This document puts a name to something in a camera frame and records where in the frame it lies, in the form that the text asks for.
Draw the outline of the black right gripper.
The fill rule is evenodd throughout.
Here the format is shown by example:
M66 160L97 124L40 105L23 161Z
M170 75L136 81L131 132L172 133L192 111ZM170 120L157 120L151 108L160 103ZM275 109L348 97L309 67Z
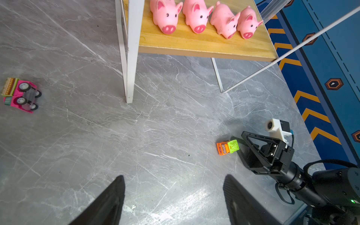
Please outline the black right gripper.
M256 175L268 175L290 191L299 191L307 186L304 171L295 164L294 149L280 139L243 131L236 140L237 151L243 165Z

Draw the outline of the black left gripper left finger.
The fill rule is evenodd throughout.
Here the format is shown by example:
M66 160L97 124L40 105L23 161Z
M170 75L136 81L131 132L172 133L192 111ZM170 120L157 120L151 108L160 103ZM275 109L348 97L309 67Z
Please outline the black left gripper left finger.
M125 181L116 179L70 225L118 225L125 199Z

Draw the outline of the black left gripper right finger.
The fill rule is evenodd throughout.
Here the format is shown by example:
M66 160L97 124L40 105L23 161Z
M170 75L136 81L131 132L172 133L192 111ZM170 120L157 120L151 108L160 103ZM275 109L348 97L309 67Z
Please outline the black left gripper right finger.
M226 207L232 225L279 225L274 218L232 175L223 184Z

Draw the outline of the orange green toy car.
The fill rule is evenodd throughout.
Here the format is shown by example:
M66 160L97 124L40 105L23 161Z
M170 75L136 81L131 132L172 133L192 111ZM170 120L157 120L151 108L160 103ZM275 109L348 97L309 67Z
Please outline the orange green toy car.
M240 149L237 140L219 142L216 146L220 156L232 154Z

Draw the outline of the pink toy pig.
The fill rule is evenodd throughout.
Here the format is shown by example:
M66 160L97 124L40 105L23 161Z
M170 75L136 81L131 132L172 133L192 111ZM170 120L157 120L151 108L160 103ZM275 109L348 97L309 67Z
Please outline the pink toy pig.
M226 4L218 1L212 13L210 24L216 28L218 35L230 39L237 32L240 15L241 12L234 15Z
M256 12L251 6L247 6L241 11L241 15L238 19L237 31L243 39L250 39L261 24L263 24L263 20L258 21Z
M150 10L154 24L166 35L174 33L182 7L183 2L176 4L174 0L151 0Z
M182 12L186 25L190 26L194 33L200 34L205 31L213 10L214 6L207 8L204 0L185 0Z

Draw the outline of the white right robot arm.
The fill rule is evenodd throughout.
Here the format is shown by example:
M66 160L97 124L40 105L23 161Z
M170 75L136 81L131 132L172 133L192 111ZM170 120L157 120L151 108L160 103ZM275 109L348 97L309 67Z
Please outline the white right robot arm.
M298 166L292 161L294 148L279 138L244 131L231 141L247 147L238 150L244 166L256 175L270 176L279 198L295 200L313 209L310 222L319 225L360 223L360 168L339 159L318 160Z

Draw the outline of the wooden two-tier shelf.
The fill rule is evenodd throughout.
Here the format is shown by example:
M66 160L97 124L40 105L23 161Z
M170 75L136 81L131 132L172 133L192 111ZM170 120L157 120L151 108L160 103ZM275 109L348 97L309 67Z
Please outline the wooden two-tier shelf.
M152 22L149 4L149 1L115 2L125 99L128 104L133 102L139 53L269 63L264 68L235 84L233 88L236 88L276 63L280 65L288 63L290 61L287 58L289 55L360 11L359 7L355 8L286 54L278 57L265 28L260 29L260 36L256 37L255 40L241 41L237 37L234 40L226 41L215 33L214 27L205 30L204 34L195 34L185 25L185 17L180 16L176 31L172 34L164 34Z

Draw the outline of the pink toy truck striped roof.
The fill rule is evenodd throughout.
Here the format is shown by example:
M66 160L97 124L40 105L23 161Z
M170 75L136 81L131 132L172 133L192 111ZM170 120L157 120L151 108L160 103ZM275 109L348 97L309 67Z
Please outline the pink toy truck striped roof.
M42 93L30 81L8 77L2 88L1 95L5 105L33 113L38 109L36 101L42 96Z

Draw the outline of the right aluminium corner post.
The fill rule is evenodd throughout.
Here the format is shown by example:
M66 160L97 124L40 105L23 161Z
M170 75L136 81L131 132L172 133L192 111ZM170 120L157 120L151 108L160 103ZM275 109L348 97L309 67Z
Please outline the right aluminium corner post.
M262 17L270 17L282 10L291 0L272 0L260 13Z

